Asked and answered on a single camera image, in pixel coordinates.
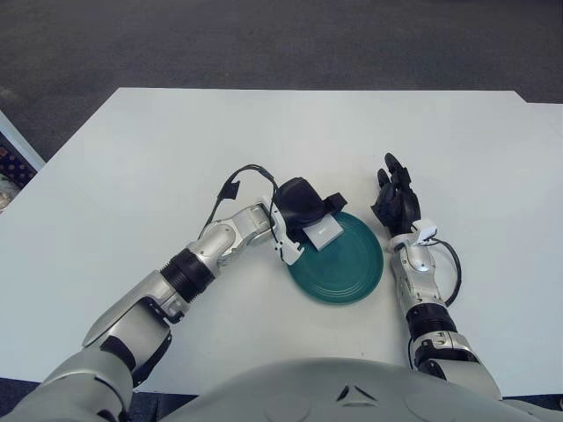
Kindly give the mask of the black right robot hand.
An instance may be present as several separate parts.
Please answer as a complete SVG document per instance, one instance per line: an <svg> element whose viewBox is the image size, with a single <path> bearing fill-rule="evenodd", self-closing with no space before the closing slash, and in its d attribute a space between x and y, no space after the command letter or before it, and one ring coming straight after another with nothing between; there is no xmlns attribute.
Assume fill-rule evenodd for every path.
<svg viewBox="0 0 563 422"><path fill-rule="evenodd" d="M408 169L392 153L385 154L384 162L387 170L377 171L379 192L371 210L391 237L408 234L421 218L420 204Z"/></svg>

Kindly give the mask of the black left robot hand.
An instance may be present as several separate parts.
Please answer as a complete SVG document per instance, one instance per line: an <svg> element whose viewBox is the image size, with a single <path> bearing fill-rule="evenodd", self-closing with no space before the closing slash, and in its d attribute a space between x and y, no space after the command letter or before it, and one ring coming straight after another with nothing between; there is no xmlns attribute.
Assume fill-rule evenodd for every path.
<svg viewBox="0 0 563 422"><path fill-rule="evenodd" d="M347 201L341 193L321 198L305 178L293 178L275 192L272 204L274 249L281 260L294 265L309 242L322 251L344 232L336 221Z"/></svg>

